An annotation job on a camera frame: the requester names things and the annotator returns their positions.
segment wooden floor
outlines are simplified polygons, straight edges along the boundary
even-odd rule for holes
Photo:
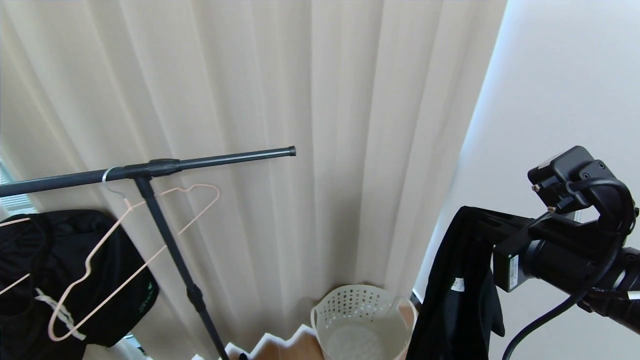
[[[400,312],[408,324],[413,322],[413,311],[410,307],[401,306]],[[324,359],[314,331],[306,325],[300,326],[294,336],[286,341],[271,334],[265,334],[251,352],[237,348],[233,344],[227,345],[227,354],[230,360],[238,360],[243,352],[249,360]]]

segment black cloth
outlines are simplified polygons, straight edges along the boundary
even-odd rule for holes
[[[89,252],[115,221],[95,210],[65,210],[16,215],[0,227],[0,289],[23,275],[19,285],[0,295],[0,359],[82,359],[87,344],[106,347],[121,340],[153,306],[158,285],[151,271],[142,270],[129,284],[78,329],[79,335],[52,341],[47,333],[52,306],[67,286],[85,273]],[[92,272],[74,286],[64,301],[73,324],[80,322],[129,278],[144,260],[122,227],[118,226],[91,260]],[[57,336],[68,332],[56,319]]]
[[[465,206],[449,225],[429,274],[407,360],[484,360],[491,331],[504,336],[490,268],[493,245],[475,233],[484,217],[481,209]],[[463,291],[452,289],[456,278],[463,279]]]

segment white plastic basket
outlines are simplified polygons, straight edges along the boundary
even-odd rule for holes
[[[402,302],[413,311],[410,321],[400,312]],[[341,286],[311,309],[326,360],[400,360],[417,318],[409,300],[368,285]]]

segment beige curtain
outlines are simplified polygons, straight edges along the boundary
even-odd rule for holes
[[[222,191],[177,240],[223,339],[287,338],[334,286],[410,294],[504,6],[5,1],[1,155],[29,179],[297,146],[295,158],[154,180]],[[111,186],[139,199],[132,181]],[[212,196],[162,198],[172,229]],[[99,184],[31,198],[41,211],[125,210]],[[145,257],[163,244],[146,209],[124,226]],[[145,350],[215,358],[169,254],[151,269],[162,294],[133,331]]]

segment metal hook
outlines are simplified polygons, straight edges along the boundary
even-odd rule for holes
[[[119,192],[117,190],[114,190],[114,189],[110,188],[109,185],[107,185],[107,174],[109,174],[109,171],[111,171],[111,170],[113,170],[115,168],[116,167],[110,167],[110,168],[107,169],[107,171],[104,172],[104,174],[102,175],[102,185],[104,185],[105,189],[111,191],[112,193],[119,194],[120,196],[122,196],[123,199],[127,200],[127,197],[123,193],[121,193],[121,192]]]

